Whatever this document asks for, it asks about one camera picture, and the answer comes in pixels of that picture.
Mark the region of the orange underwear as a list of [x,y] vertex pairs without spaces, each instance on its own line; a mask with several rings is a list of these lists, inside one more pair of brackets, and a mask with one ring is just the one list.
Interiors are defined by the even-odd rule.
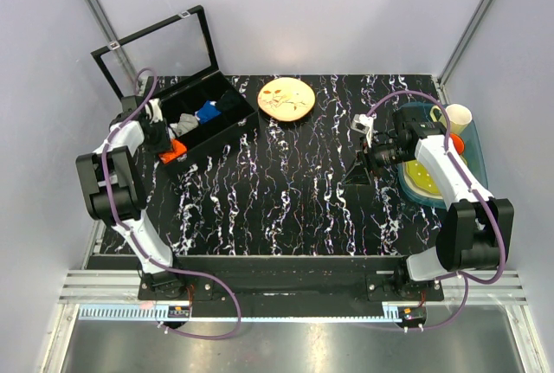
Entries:
[[178,139],[174,138],[171,141],[171,148],[163,153],[160,153],[159,159],[163,164],[168,164],[186,154],[188,151],[187,147],[182,144]]

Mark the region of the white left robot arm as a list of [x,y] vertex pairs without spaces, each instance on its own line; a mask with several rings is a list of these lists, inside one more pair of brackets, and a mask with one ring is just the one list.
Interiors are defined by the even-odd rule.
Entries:
[[138,257],[147,299],[180,299],[187,288],[187,279],[174,271],[174,253],[147,215],[145,187],[133,161],[142,145],[164,154],[173,142],[160,101],[128,96],[100,147],[75,160],[88,214],[120,234]]

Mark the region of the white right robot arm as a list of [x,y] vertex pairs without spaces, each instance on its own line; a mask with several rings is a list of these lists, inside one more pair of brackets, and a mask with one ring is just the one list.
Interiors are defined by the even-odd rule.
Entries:
[[362,136],[344,183],[368,184],[383,167],[415,160],[436,184],[447,214],[435,246],[403,258],[389,281],[390,289],[409,301],[434,282],[467,269],[502,271],[512,233],[511,202],[495,198],[473,176],[445,140],[445,125],[426,120],[412,107],[399,109],[393,119],[394,131],[380,140],[372,117],[354,116],[351,129]]

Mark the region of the grey rolled underwear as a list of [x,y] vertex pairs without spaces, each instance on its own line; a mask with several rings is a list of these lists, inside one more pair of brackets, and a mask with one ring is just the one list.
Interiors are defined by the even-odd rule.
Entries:
[[177,123],[170,124],[170,128],[177,138],[196,129],[199,126],[199,121],[195,115],[182,113]]

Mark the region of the blue rolled underwear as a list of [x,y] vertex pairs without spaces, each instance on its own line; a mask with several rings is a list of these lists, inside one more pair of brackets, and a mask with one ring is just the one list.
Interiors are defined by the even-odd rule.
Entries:
[[203,106],[195,112],[195,117],[200,124],[204,124],[220,114],[221,112],[216,108],[215,101],[206,101]]

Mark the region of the black rolled underwear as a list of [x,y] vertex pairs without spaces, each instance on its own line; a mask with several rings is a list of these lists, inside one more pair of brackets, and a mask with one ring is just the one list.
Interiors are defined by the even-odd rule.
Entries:
[[221,112],[225,113],[236,106],[238,106],[242,101],[242,96],[235,91],[227,90],[221,98],[215,103],[215,108]]

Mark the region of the yellow-green dotted plate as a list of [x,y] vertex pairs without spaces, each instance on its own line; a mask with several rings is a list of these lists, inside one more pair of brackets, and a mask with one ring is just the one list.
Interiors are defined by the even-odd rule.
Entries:
[[407,195],[417,200],[442,201],[443,198],[428,170],[416,160],[399,166],[399,180]]

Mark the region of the black compartment box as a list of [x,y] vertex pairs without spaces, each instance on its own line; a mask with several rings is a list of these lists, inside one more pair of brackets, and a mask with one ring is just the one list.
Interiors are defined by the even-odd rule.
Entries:
[[91,53],[116,96],[123,98],[132,95],[134,87],[127,83],[114,56],[119,48],[125,50],[137,72],[152,68],[141,91],[154,92],[170,124],[177,123],[182,113],[195,114],[206,101],[217,102],[227,90],[242,96],[232,110],[179,137],[188,151],[164,165],[168,173],[178,175],[193,164],[206,165],[210,159],[221,158],[225,148],[236,151],[258,130],[256,108],[220,71],[203,6],[189,8]]

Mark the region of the round wooden patterned plate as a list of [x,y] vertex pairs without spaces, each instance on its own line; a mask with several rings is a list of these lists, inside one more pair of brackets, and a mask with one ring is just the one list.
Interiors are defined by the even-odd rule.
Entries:
[[281,77],[269,81],[257,96],[258,107],[283,122],[304,118],[315,106],[315,92],[304,81]]

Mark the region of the orange mug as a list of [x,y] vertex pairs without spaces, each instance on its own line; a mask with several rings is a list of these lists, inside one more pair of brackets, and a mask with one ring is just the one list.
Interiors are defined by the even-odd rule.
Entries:
[[451,133],[450,134],[450,139],[454,145],[454,148],[456,150],[456,152],[461,155],[464,150],[465,150],[465,143],[464,143],[464,140],[457,134],[455,133]]

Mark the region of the blue transparent plastic bin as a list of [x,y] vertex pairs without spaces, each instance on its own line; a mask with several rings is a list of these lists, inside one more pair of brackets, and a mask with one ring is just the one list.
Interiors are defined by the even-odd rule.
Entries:
[[[407,113],[412,113],[413,117],[412,120],[417,121],[433,121],[430,116],[429,112],[430,109],[435,106],[432,103],[422,103],[422,102],[410,102],[405,105],[403,105],[400,108],[400,111],[406,115]],[[463,131],[463,133],[460,135],[460,137],[464,140],[465,143],[465,150],[460,155],[461,159],[464,161],[464,164],[467,166],[467,168],[471,171],[473,176],[480,182],[480,184],[485,188],[488,189],[488,180],[486,175],[486,166],[485,161],[482,155],[482,150],[480,146],[480,139],[479,134],[477,132],[476,125],[474,121],[471,122],[471,124]],[[402,164],[399,164],[397,166],[398,170],[398,180],[399,180],[399,166]],[[404,195],[411,200],[412,202],[419,203],[424,206],[434,207],[438,209],[447,209],[448,207],[445,205],[444,201],[421,201],[417,200],[414,197],[407,195],[400,183],[400,186],[403,190]]]

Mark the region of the left aluminium frame post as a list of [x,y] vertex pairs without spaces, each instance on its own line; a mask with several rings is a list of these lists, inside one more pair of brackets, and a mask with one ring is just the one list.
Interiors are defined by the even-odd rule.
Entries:
[[[118,42],[118,35],[109,19],[109,16],[104,8],[104,5],[100,0],[84,0],[88,9],[90,10],[94,20],[97,22],[101,34],[104,36],[107,46],[112,43]],[[133,66],[130,58],[125,50],[119,48],[114,50],[114,56],[116,57],[119,65],[125,72],[127,83],[134,87],[134,80],[136,78],[137,71]]]

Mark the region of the aluminium frame post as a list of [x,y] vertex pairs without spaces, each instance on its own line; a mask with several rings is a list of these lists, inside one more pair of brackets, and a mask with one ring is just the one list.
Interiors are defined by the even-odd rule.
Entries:
[[449,79],[452,77],[456,67],[460,63],[463,55],[466,53],[475,34],[484,22],[487,13],[492,8],[495,0],[480,0],[473,14],[471,15],[467,26],[464,28],[460,39],[456,43],[452,54],[449,56],[445,67],[437,77],[437,82],[441,87],[445,87]]
[[[104,5],[100,0],[84,0],[88,9],[90,10],[94,20],[97,22],[101,34],[104,36],[107,46],[112,43],[118,42],[118,35],[109,19],[109,16],[104,8]],[[114,56],[116,57],[119,65],[125,72],[127,83],[134,87],[134,80],[136,78],[137,71],[133,66],[130,58],[125,50],[119,48],[114,50]]]

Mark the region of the cream yellow-handled mug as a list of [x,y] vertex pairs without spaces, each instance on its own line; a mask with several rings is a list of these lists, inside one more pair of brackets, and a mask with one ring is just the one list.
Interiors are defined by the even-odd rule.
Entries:
[[458,136],[460,136],[473,121],[471,111],[463,105],[448,105],[445,107],[445,111],[447,115],[444,115],[438,106],[433,106],[430,109],[429,116],[434,122],[440,122],[444,126],[447,126],[446,118],[449,118],[451,125],[450,131]]

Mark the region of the right aluminium frame post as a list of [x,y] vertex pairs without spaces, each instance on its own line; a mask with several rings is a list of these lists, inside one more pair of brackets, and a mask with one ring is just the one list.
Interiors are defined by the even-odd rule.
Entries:
[[456,67],[460,63],[463,55],[466,53],[475,34],[484,22],[487,13],[492,8],[495,0],[480,0],[473,14],[471,15],[467,26],[464,28],[460,39],[456,43],[452,54],[449,56],[445,67],[437,77],[437,82],[441,87],[445,87],[449,79],[452,77]]

